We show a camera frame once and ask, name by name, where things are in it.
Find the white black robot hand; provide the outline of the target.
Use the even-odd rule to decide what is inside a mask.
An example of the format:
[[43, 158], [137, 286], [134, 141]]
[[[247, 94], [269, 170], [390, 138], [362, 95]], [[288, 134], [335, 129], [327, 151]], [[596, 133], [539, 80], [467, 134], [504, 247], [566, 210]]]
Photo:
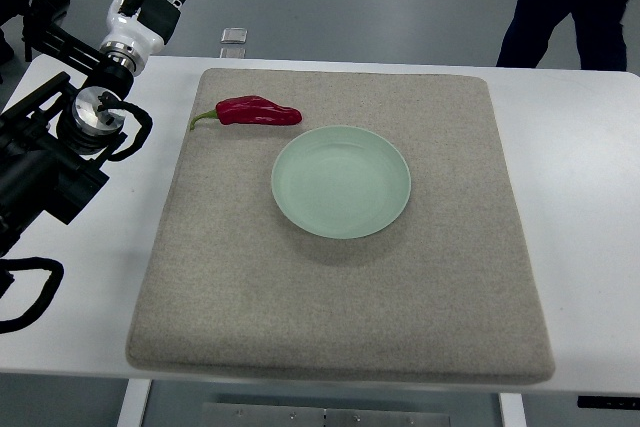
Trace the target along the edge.
[[146, 59], [169, 43], [187, 0], [113, 0], [103, 52], [120, 50]]

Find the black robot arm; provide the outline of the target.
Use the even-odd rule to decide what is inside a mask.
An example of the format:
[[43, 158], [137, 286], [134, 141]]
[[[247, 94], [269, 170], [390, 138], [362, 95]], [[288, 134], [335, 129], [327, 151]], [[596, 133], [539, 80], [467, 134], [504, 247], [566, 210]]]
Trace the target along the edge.
[[105, 162], [144, 145], [153, 122], [126, 102], [141, 62], [123, 48], [97, 51], [60, 23], [70, 0], [32, 0], [23, 15], [25, 53], [46, 53], [85, 74], [60, 72], [1, 115], [1, 252], [42, 214], [70, 223], [106, 184]]

